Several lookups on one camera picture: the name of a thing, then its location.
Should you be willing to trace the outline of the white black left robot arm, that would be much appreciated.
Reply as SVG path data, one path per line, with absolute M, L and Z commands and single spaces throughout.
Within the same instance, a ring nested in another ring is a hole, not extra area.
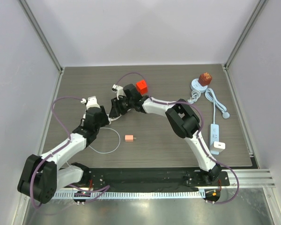
M 48 203 L 55 192 L 76 184 L 85 187 L 90 182 L 90 169 L 80 163 L 72 163 L 63 169 L 63 164 L 78 152 L 86 149 L 97 137 L 99 129 L 108 125 L 104 106 L 86 110 L 80 125 L 69 138 L 43 155 L 30 155 L 25 162 L 17 190 L 34 200 Z

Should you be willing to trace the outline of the white cube charger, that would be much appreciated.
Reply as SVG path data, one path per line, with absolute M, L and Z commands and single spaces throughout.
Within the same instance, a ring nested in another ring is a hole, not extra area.
M 217 154 L 219 154 L 226 149 L 226 144 L 223 142 L 214 141 L 212 147 L 212 151 L 217 152 Z

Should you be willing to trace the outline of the light blue power strip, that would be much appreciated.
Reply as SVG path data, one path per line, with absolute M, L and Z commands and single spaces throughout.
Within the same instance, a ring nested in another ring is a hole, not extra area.
M 212 123 L 210 125 L 210 138 L 209 138 L 209 145 L 210 145 L 210 152 L 213 155 L 218 155 L 217 152 L 212 151 L 214 141 L 219 142 L 219 125 Z

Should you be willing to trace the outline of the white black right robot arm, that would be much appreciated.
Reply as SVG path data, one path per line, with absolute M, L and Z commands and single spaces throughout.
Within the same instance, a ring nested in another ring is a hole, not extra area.
M 108 114 L 110 122 L 132 109 L 166 117 L 173 132 L 184 139 L 193 151 L 203 182 L 211 186 L 218 181 L 221 166 L 211 155 L 202 137 L 200 123 L 203 120 L 199 119 L 188 102 L 183 99 L 176 102 L 162 101 L 141 95 L 133 84 L 125 87 L 115 84 L 111 90 L 116 93 L 116 97 L 111 100 L 111 111 Z

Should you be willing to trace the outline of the pink plug adapter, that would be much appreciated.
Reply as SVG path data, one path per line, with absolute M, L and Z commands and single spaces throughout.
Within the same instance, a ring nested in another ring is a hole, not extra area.
M 125 135 L 126 142 L 133 142 L 135 140 L 136 140 L 136 137 L 134 135 Z

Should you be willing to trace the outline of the orange-red cube socket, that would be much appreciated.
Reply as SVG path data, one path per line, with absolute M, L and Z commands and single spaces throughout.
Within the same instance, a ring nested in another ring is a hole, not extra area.
M 148 93 L 148 86 L 145 80 L 138 81 L 136 83 L 136 89 L 141 95 Z

